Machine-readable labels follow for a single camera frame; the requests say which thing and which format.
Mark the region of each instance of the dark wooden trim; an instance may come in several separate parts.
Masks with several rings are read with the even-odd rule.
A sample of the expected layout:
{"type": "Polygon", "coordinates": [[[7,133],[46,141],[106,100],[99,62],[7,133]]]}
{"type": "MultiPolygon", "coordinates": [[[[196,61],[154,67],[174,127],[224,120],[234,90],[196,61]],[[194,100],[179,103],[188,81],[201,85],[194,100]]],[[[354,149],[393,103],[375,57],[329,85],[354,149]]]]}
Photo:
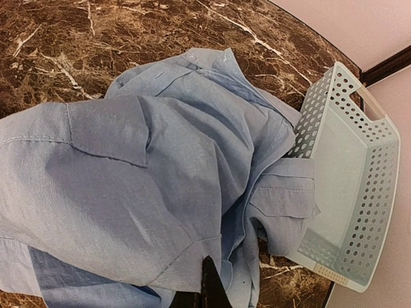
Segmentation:
{"type": "MultiPolygon", "coordinates": [[[[360,76],[358,77],[358,79],[360,80],[362,84],[364,84],[364,72],[362,71],[362,69],[360,69],[360,76]]],[[[364,111],[364,100],[361,97],[360,97],[360,108],[362,111],[364,111]]]]}
{"type": "Polygon", "coordinates": [[[329,288],[328,288],[328,291],[327,291],[326,299],[322,303],[321,308],[326,308],[327,307],[328,300],[329,300],[329,297],[331,296],[331,292],[333,291],[334,285],[335,285],[335,283],[331,281],[331,283],[329,285],[329,288]]]}
{"type": "Polygon", "coordinates": [[[362,74],[362,82],[366,87],[369,87],[409,65],[411,65],[411,46],[365,71],[362,74]]]}

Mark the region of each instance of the blue fabric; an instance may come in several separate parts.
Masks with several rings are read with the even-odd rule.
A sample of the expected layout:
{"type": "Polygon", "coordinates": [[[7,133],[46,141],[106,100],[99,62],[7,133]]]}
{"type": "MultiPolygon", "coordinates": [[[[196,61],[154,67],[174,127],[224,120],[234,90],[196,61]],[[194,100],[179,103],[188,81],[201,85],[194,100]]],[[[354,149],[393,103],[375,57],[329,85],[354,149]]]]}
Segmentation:
{"type": "Polygon", "coordinates": [[[190,49],[124,72],[104,99],[1,120],[0,243],[29,246],[36,281],[0,270],[0,289],[49,307],[168,307],[200,291],[210,255],[233,306],[255,307],[257,232],[284,255],[318,214],[312,161],[281,158],[300,116],[230,49],[190,49]]]}

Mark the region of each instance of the black object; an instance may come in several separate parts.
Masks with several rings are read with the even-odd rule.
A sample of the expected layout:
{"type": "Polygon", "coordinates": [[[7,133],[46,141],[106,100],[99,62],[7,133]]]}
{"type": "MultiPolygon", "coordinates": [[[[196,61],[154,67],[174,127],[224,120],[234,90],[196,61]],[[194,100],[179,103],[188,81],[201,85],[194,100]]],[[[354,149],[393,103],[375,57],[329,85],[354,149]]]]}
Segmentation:
{"type": "Polygon", "coordinates": [[[232,308],[213,259],[203,261],[201,294],[176,292],[170,308],[232,308]]]}
{"type": "Polygon", "coordinates": [[[409,65],[411,65],[411,46],[365,71],[362,74],[362,82],[369,87],[409,65]]]}

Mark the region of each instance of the brown marble surface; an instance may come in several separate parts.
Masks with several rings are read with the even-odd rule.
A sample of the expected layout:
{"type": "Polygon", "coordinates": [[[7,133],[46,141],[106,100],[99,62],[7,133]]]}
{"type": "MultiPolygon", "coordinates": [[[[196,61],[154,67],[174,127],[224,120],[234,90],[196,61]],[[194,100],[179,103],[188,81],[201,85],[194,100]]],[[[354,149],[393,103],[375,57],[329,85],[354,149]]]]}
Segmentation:
{"type": "MultiPolygon", "coordinates": [[[[191,47],[233,48],[245,76],[300,108],[335,61],[358,68],[264,0],[0,0],[0,118],[45,101],[100,98],[125,69],[191,47]]],[[[260,308],[320,308],[329,281],[260,243],[260,308]]],[[[43,307],[0,291],[1,308],[43,307]]]]}

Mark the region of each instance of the pocket flap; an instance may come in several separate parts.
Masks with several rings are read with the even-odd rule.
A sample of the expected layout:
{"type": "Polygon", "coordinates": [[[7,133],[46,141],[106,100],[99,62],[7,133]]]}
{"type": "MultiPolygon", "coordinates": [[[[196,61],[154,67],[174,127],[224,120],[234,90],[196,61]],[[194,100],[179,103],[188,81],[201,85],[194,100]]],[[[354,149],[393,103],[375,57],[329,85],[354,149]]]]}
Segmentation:
{"type": "Polygon", "coordinates": [[[282,158],[260,176],[250,203],[267,217],[317,215],[313,161],[282,158]]]}
{"type": "Polygon", "coordinates": [[[88,154],[145,167],[149,130],[139,98],[67,104],[72,145],[88,154]]]}

